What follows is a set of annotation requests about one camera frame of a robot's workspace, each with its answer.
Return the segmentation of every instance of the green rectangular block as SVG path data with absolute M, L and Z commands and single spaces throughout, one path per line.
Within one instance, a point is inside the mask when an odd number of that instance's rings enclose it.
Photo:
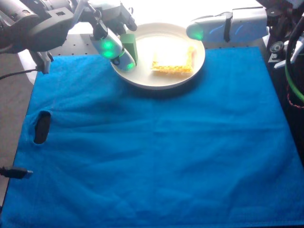
M 135 60 L 135 64 L 137 65 L 137 47 L 136 47 L 136 38 L 134 34 L 121 34 L 120 41 L 122 42 L 123 46 L 130 55 Z

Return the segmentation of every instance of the usb connector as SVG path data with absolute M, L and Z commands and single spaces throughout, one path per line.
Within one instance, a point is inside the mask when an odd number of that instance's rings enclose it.
M 30 178 L 33 171 L 27 170 L 25 168 L 18 167 L 2 167 L 0 168 L 0 175 L 8 178 L 22 179 Z

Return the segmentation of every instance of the floor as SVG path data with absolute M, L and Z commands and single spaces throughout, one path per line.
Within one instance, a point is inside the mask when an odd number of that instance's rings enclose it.
M 0 55 L 0 76 L 22 70 L 17 55 Z M 0 80 L 0 167 L 13 164 L 32 89 L 25 74 Z M 0 176 L 0 206 L 7 184 L 8 178 Z

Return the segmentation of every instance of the blue tablecloth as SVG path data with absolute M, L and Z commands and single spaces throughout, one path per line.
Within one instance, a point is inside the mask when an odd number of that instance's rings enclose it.
M 56 57 L 14 165 L 34 175 L 10 181 L 2 228 L 304 224 L 304 170 L 257 47 L 207 50 L 168 91 L 127 84 L 100 56 Z

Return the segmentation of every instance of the round plate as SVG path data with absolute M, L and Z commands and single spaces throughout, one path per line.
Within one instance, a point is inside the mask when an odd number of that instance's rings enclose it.
M 135 32 L 127 31 L 136 37 L 138 62 L 132 72 L 120 71 L 112 64 L 114 70 L 127 82 L 145 89 L 168 89 L 180 86 L 193 78 L 205 61 L 205 48 L 202 42 L 190 39 L 186 29 L 166 23 L 142 24 Z M 176 48 L 185 45 L 193 46 L 193 73 L 166 74 L 151 70 L 154 52 L 159 45 L 174 45 Z

